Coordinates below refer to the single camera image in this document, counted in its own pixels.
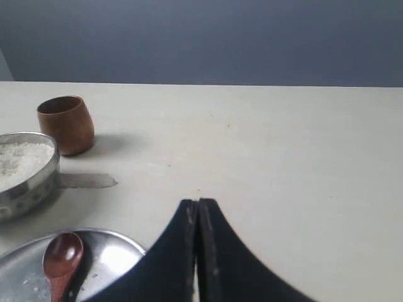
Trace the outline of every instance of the spoon bowl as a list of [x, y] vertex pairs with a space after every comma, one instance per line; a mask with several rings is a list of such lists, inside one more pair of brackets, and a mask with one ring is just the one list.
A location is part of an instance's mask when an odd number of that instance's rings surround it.
[[43, 272], [50, 284], [52, 302], [62, 301], [82, 259], [84, 247], [75, 233], [57, 235], [43, 255]]

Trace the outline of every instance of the black plastic object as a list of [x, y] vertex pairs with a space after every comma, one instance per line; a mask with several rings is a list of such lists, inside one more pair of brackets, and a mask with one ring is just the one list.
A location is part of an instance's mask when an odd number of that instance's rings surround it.
[[201, 302], [313, 302], [265, 267], [227, 223], [217, 202], [199, 202], [197, 273]]
[[253, 256], [213, 199], [182, 200], [148, 253], [89, 301], [190, 302], [195, 259], [201, 302], [313, 302]]
[[162, 235], [133, 269], [88, 301], [192, 301], [197, 206], [182, 200]]

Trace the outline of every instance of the metal plate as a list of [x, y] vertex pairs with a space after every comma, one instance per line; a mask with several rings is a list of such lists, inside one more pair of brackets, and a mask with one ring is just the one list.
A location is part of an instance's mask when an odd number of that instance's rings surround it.
[[[66, 296], [84, 301], [130, 270], [145, 254], [133, 240], [98, 228], [68, 230], [84, 243], [80, 270]], [[0, 302], [50, 301], [42, 257], [53, 233], [33, 240], [0, 258]]]

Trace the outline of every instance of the white table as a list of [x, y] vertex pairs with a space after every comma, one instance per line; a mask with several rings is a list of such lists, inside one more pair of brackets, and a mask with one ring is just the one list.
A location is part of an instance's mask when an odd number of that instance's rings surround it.
[[320, 302], [402, 301], [403, 89], [0, 82], [0, 132], [82, 96], [92, 150], [63, 172], [107, 172], [0, 226], [0, 252], [68, 227], [150, 247], [182, 198], [213, 197], [247, 246]]

